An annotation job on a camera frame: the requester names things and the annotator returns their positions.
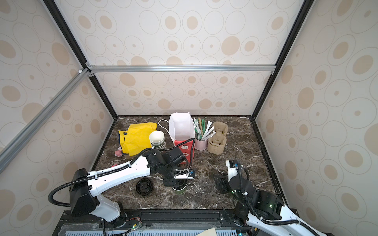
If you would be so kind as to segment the green paper coffee cup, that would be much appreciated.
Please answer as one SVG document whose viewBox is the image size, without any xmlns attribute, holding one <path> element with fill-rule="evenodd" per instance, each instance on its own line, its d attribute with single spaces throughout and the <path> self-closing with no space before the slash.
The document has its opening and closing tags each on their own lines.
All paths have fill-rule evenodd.
<svg viewBox="0 0 378 236">
<path fill-rule="evenodd" d="M 185 189 L 187 187 L 188 180 L 187 179 L 178 179 L 176 184 L 172 187 L 172 189 L 177 193 L 177 194 L 182 194 L 185 192 Z"/>
</svg>

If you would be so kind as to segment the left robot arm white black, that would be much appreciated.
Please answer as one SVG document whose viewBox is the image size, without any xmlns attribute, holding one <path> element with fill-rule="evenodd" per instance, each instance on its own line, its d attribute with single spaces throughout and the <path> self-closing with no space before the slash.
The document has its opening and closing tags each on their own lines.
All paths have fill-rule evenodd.
<svg viewBox="0 0 378 236">
<path fill-rule="evenodd" d="M 50 203 L 70 208 L 73 217 L 94 215 L 116 227 L 125 224 L 127 214 L 121 203 L 111 201 L 103 192 L 140 177 L 153 174 L 163 176 L 163 184 L 180 191 L 188 180 L 195 177 L 191 169 L 192 159 L 186 159 L 179 147 L 168 149 L 146 148 L 126 163 L 100 171 L 75 172 L 71 182 L 53 189 L 49 195 Z"/>
</svg>

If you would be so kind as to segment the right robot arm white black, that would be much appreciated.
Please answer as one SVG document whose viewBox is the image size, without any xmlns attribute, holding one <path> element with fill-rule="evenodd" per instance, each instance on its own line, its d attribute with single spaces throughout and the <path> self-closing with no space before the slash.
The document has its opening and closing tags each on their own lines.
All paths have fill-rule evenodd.
<svg viewBox="0 0 378 236">
<path fill-rule="evenodd" d="M 256 189 L 250 180 L 215 175 L 215 186 L 221 194 L 230 193 L 236 200 L 231 215 L 225 216 L 238 227 L 249 227 L 250 235 L 265 232 L 271 236 L 324 236 L 300 219 L 276 195 Z"/>
</svg>

